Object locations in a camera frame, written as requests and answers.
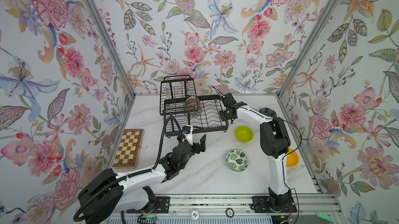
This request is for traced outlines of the yellow bowl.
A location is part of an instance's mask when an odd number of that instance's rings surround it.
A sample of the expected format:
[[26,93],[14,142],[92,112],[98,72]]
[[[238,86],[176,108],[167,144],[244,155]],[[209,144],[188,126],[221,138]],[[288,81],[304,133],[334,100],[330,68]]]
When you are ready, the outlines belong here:
[[286,159],[286,165],[287,167],[296,167],[299,164],[300,158],[297,152],[295,152],[293,149],[289,148],[288,149],[288,154],[287,154],[287,159]]

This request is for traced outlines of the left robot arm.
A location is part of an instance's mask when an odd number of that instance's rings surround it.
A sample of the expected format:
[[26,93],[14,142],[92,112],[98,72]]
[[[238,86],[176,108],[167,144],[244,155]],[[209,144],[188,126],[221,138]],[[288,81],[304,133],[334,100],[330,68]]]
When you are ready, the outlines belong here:
[[151,185],[172,180],[185,168],[191,156],[205,152],[206,136],[199,143],[183,141],[172,152],[159,159],[156,167],[130,173],[106,169],[93,179],[78,195],[80,208],[74,222],[99,224],[111,214],[130,209],[148,213],[155,207],[156,196]]

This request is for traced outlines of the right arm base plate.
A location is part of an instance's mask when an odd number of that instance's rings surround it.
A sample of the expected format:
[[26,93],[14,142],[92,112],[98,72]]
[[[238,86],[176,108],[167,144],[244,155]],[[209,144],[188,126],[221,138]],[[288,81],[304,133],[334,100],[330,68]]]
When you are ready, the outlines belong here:
[[293,197],[277,198],[269,196],[253,196],[250,208],[255,213],[297,213],[298,209]]

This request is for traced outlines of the pink striped bowl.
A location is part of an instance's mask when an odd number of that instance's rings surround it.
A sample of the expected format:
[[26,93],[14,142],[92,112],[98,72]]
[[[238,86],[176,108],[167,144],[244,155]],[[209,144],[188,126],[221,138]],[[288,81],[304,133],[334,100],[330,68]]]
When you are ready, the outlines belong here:
[[188,110],[189,106],[193,106],[193,105],[200,106],[200,104],[201,103],[200,103],[200,101],[198,100],[198,98],[196,96],[190,96],[185,101],[184,107]]

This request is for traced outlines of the dark blue grey bowl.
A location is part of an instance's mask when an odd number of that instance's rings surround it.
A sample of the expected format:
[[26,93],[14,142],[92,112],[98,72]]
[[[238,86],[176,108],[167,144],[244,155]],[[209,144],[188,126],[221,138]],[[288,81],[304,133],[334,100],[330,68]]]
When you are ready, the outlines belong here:
[[264,116],[266,116],[267,118],[269,118],[269,119],[275,119],[275,118],[277,118],[276,112],[275,112],[273,109],[271,109],[271,108],[261,108],[261,109],[259,110],[259,112],[260,112],[262,115],[264,115]]

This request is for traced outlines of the black white patterned bowl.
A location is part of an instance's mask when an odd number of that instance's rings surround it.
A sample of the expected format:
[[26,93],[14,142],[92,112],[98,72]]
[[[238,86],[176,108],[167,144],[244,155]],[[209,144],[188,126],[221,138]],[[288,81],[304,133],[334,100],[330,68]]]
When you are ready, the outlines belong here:
[[190,118],[197,118],[202,114],[202,108],[198,105],[189,106],[188,114]]

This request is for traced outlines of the black wire dish rack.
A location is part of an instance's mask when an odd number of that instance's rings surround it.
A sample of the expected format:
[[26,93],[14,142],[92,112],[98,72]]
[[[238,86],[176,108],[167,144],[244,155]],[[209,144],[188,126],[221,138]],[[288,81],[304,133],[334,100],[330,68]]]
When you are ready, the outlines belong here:
[[166,76],[161,81],[160,115],[174,117],[165,129],[165,136],[170,138],[179,135],[178,125],[193,126],[195,134],[209,132],[226,132],[228,122],[222,121],[219,111],[222,101],[219,95],[198,96],[194,79],[189,75]]

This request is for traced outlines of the white round knob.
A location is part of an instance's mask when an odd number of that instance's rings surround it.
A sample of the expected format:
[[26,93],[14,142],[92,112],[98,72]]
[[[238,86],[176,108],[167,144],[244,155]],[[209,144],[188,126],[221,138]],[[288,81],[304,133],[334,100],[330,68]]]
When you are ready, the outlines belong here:
[[193,211],[191,212],[191,219],[192,219],[192,220],[198,220],[199,217],[200,217],[200,214],[199,214],[199,212],[198,212],[197,210],[193,210]]

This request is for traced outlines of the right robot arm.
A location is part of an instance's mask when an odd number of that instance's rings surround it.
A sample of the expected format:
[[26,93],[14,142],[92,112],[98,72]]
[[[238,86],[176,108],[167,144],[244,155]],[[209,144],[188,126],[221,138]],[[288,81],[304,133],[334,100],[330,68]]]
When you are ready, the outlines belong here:
[[279,118],[271,108],[261,108],[259,111],[249,107],[244,102],[237,102],[233,95],[227,93],[221,96],[225,110],[219,115],[222,120],[240,119],[258,127],[260,131],[260,147],[268,156],[271,184],[269,186],[269,208],[274,212],[283,210],[293,200],[292,188],[287,182],[287,157],[290,154],[291,140],[286,128],[286,121]]

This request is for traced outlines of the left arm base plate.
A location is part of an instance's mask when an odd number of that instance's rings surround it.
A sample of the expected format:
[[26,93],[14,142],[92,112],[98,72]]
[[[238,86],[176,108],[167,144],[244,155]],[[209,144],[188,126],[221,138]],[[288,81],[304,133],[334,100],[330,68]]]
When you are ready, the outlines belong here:
[[128,214],[168,214],[170,207],[170,197],[155,197],[155,200],[150,200],[143,208],[132,208],[125,212]]

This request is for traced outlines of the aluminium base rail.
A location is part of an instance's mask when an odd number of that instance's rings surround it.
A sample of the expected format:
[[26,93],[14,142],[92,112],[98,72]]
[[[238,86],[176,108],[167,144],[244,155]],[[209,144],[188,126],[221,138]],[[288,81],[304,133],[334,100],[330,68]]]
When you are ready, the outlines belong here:
[[[100,224],[345,224],[347,223],[338,201],[328,194],[294,194],[297,213],[255,213],[250,208],[253,196],[266,194],[159,194],[170,197],[168,214],[113,213]],[[232,208],[234,217],[228,218],[225,210]],[[197,210],[199,219],[192,220],[191,212]],[[324,213],[334,219],[329,223],[316,216]]]

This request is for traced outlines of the green connector block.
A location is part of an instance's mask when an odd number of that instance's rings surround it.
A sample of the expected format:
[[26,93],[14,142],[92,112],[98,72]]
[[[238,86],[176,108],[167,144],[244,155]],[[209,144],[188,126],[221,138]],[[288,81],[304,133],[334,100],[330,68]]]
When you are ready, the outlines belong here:
[[325,220],[325,221],[329,222],[329,223],[333,223],[334,222],[334,219],[331,216],[326,215],[324,213],[317,212],[316,216],[318,218],[322,219],[322,220]]

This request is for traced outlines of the lime green bowl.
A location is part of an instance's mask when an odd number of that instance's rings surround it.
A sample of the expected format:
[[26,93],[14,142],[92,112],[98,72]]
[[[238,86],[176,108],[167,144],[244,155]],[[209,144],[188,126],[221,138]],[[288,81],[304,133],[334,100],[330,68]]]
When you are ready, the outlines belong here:
[[235,137],[241,143],[248,143],[254,138],[254,133],[251,128],[247,126],[239,126],[235,129]]

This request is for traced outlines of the green leaf pattern bowl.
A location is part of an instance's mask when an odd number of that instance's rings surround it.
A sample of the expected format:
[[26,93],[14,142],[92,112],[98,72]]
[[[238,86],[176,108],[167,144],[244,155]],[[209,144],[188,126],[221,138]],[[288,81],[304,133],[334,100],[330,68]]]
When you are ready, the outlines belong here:
[[226,163],[230,170],[243,172],[248,168],[248,157],[241,150],[231,150],[226,155]]

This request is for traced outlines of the wooden chessboard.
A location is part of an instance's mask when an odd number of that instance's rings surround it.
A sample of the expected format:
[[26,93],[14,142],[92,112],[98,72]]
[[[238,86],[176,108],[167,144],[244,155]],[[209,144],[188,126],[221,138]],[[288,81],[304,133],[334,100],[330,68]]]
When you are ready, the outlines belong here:
[[138,165],[144,129],[125,129],[116,151],[113,168],[136,168]]

